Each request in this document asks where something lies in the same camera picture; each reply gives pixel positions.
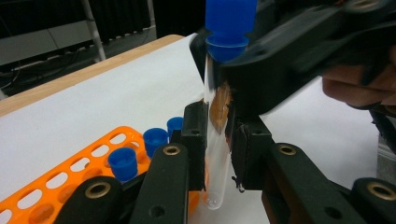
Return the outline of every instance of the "table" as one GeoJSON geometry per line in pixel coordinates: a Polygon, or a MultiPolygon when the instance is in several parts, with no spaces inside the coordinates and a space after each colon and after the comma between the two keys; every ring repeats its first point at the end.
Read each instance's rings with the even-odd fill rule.
{"type": "MultiPolygon", "coordinates": [[[[0,101],[0,200],[115,127],[142,133],[182,116],[204,89],[190,40],[169,35],[0,101]]],[[[302,148],[330,180],[350,188],[375,176],[370,116],[326,97],[319,78],[262,119],[277,142],[302,148]]],[[[261,193],[240,194],[229,175],[223,206],[200,205],[189,223],[268,223],[261,193]]]]}

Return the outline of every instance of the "tabletop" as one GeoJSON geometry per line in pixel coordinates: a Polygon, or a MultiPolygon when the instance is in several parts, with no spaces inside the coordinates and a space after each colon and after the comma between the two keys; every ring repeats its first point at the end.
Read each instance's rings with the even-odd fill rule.
{"type": "MultiPolygon", "coordinates": [[[[165,128],[204,87],[189,50],[170,35],[0,102],[0,201],[119,126],[165,128]]],[[[276,142],[294,144],[347,188],[375,176],[370,115],[326,97],[320,78],[261,116],[276,142]]],[[[189,223],[268,223],[259,191],[241,194],[230,170],[223,206],[189,223]]]]}

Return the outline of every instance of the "hand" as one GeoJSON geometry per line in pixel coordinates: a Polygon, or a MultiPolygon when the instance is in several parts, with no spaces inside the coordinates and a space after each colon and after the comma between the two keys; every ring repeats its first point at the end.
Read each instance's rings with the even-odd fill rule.
{"type": "Polygon", "coordinates": [[[389,64],[367,86],[360,84],[363,65],[337,65],[323,75],[323,91],[326,95],[353,106],[396,105],[396,46],[389,51],[389,64]]]}

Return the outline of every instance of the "test tube cap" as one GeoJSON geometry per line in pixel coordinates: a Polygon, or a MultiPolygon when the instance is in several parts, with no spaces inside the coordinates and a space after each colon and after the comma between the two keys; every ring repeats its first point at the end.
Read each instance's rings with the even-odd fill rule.
{"type": "Polygon", "coordinates": [[[137,175],[136,152],[129,147],[121,147],[107,158],[113,175],[121,182],[128,181],[137,175]]]}
{"type": "Polygon", "coordinates": [[[155,149],[168,143],[168,132],[161,128],[148,129],[143,133],[146,152],[150,158],[154,155],[155,149]]]}
{"type": "Polygon", "coordinates": [[[183,118],[182,117],[171,118],[166,122],[166,126],[168,127],[169,138],[171,138],[173,130],[181,130],[181,128],[183,127],[183,118]]]}

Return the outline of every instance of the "floor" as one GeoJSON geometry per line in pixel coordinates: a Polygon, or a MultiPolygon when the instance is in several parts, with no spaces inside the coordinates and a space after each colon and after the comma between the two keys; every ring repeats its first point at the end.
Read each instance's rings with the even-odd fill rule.
{"type": "MultiPolygon", "coordinates": [[[[106,57],[113,57],[156,38],[155,26],[140,33],[119,37],[104,45],[106,57]]],[[[91,46],[88,49],[80,49],[44,62],[24,66],[14,72],[0,73],[0,100],[92,65],[97,61],[96,58],[97,50],[91,46]]]]}

